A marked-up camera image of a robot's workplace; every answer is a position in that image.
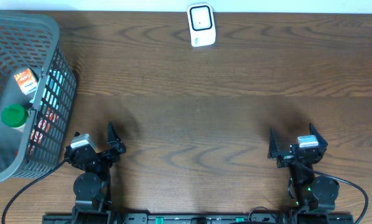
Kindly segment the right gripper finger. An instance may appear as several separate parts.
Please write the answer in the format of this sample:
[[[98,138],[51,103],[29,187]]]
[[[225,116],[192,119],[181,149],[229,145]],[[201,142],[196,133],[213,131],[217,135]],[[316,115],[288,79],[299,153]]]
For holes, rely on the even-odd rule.
[[[269,129],[269,148],[268,148],[268,154],[267,157],[269,159],[276,159],[277,157],[284,157],[289,156],[290,151],[280,151],[279,147],[276,142],[276,137],[274,134],[274,130],[272,128]]]
[[[322,135],[316,130],[315,126],[312,123],[309,123],[309,131],[311,135],[314,135],[317,139],[317,142],[319,144],[319,147],[327,147],[328,142],[324,140]]]

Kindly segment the orange red candy bar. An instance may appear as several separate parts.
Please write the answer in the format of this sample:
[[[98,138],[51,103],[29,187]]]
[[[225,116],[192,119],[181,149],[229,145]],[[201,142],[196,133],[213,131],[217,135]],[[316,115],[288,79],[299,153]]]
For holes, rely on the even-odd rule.
[[[53,141],[49,139],[49,135],[53,133],[53,124],[58,123],[57,114],[48,107],[45,111],[45,116],[39,119],[37,127],[39,130],[33,129],[30,135],[30,143],[27,147],[27,154],[33,156],[37,151],[37,146],[42,146],[48,150],[51,149]]]

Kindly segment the green lid white jar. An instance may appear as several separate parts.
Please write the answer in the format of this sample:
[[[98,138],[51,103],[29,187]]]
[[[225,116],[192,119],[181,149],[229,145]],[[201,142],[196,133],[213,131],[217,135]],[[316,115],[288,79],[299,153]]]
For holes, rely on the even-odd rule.
[[[29,112],[22,105],[12,104],[3,109],[1,121],[8,127],[16,131],[23,132]]]

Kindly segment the orange tissue pack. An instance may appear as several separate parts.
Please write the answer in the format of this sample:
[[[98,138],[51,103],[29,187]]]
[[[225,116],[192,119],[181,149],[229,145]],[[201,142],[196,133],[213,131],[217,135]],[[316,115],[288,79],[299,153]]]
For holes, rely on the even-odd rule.
[[[21,89],[21,92],[25,95],[31,94],[36,91],[39,84],[37,77],[34,75],[34,72],[29,68],[16,73],[14,75],[14,79]]]

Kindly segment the teal wet wipes pack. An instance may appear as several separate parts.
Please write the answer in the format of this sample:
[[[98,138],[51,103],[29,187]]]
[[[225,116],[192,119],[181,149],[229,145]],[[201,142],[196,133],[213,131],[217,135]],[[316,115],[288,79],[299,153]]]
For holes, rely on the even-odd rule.
[[[41,81],[42,78],[39,81],[39,86],[44,86],[42,100],[56,110],[69,110],[73,90],[68,72],[49,70],[46,84],[43,85]]]

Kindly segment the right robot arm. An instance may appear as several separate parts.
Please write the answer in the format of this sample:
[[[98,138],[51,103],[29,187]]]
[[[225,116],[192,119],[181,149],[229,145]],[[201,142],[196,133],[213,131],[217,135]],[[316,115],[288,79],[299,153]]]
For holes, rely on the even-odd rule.
[[[328,143],[312,123],[309,130],[309,135],[299,136],[296,144],[281,150],[270,129],[268,158],[275,159],[278,168],[289,169],[289,195],[297,202],[296,208],[282,215],[281,223],[329,223],[329,213],[335,209],[339,183],[315,175],[312,167],[323,158]]]

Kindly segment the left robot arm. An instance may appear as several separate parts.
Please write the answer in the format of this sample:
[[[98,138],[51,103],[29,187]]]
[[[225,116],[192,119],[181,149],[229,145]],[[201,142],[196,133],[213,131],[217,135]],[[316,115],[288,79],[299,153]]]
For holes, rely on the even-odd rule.
[[[65,150],[65,160],[74,168],[82,170],[73,184],[76,196],[72,210],[72,223],[117,223],[121,215],[112,212],[110,168],[120,161],[126,146],[108,123],[107,144],[110,149],[96,152],[89,134],[75,133]]]

